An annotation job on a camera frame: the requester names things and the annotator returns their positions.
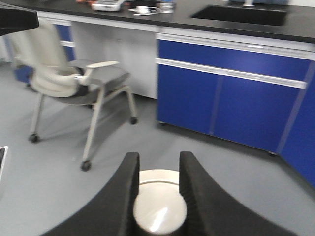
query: chair leg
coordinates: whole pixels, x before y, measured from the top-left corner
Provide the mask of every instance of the chair leg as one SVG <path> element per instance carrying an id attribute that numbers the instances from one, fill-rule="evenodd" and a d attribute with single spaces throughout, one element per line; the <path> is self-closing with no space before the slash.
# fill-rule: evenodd
<path id="1" fill-rule="evenodd" d="M 37 128 L 40 120 L 40 114 L 42 111 L 44 103 L 44 95 L 42 93 L 39 93 L 37 96 L 36 106 L 34 115 L 31 122 L 31 135 L 29 136 L 29 141 L 32 143 L 37 143 L 39 141 L 39 136 L 37 134 Z"/>
<path id="2" fill-rule="evenodd" d="M 133 93 L 131 92 L 131 88 L 129 86 L 126 87 L 126 93 L 127 93 L 127 98 L 128 98 L 131 118 L 137 118 L 138 117 L 138 113 L 137 113 L 136 105 L 135 105 L 135 102 L 134 102 Z"/>
<path id="3" fill-rule="evenodd" d="M 101 87 L 100 91 L 98 93 L 97 101 L 94 105 L 94 112 L 93 112 L 93 116 L 92 116 L 92 121 L 91 121 L 90 129 L 89 129 L 87 141 L 86 141 L 85 147 L 84 147 L 83 162 L 81 165 L 82 171 L 88 171 L 91 168 L 90 161 L 92 158 L 91 157 L 89 158 L 89 151 L 90 151 L 91 144 L 92 144 L 93 137 L 94 137 L 94 133 L 95 133 L 97 118 L 98 118 L 99 112 L 100 112 L 101 107 L 102 107 L 103 97 L 104 97 L 104 88 Z"/>

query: sink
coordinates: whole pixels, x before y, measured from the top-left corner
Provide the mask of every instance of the sink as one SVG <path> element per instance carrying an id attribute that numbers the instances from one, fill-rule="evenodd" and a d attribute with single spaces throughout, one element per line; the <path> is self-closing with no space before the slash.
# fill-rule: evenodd
<path id="1" fill-rule="evenodd" d="M 217 21 L 282 26 L 285 16 L 286 11 L 284 10 L 209 5 L 193 14 L 191 17 Z"/>

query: gray floor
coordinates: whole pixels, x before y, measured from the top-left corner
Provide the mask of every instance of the gray floor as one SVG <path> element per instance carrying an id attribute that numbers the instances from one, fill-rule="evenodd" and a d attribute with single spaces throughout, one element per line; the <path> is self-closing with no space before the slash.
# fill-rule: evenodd
<path id="1" fill-rule="evenodd" d="M 104 106 L 93 167 L 80 171 L 92 111 L 47 99 L 39 134 L 27 141 L 36 94 L 0 67 L 0 146 L 12 152 L 10 178 L 0 201 L 1 236 L 37 236 L 81 208 L 108 181 L 128 151 L 141 169 L 178 169 L 179 153 L 192 151 L 208 173 L 237 200 L 300 236 L 315 235 L 314 192 L 267 153 L 155 121 L 156 102 L 137 97 L 140 122 L 127 122 L 124 96 Z"/>

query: bottle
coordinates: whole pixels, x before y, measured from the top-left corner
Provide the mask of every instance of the bottle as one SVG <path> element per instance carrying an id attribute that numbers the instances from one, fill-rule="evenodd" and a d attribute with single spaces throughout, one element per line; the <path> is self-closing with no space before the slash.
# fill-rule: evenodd
<path id="1" fill-rule="evenodd" d="M 174 2 L 173 0 L 162 0 L 159 4 L 162 13 L 173 13 Z"/>

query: black countertop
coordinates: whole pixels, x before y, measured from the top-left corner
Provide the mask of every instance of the black countertop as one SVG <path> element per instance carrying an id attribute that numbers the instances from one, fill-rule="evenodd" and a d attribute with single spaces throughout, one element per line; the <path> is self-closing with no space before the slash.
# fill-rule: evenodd
<path id="1" fill-rule="evenodd" d="M 133 16 L 124 6 L 120 12 L 95 12 L 86 3 L 75 0 L 0 0 L 37 11 L 55 12 L 117 21 L 135 22 L 148 25 L 168 26 L 191 30 L 213 31 L 256 37 L 283 39 L 315 43 L 315 7 L 285 6 L 288 12 L 283 26 L 267 26 L 248 23 L 194 19 L 190 16 L 207 5 L 226 5 L 218 0 L 175 0 L 176 9 L 172 14 Z"/>

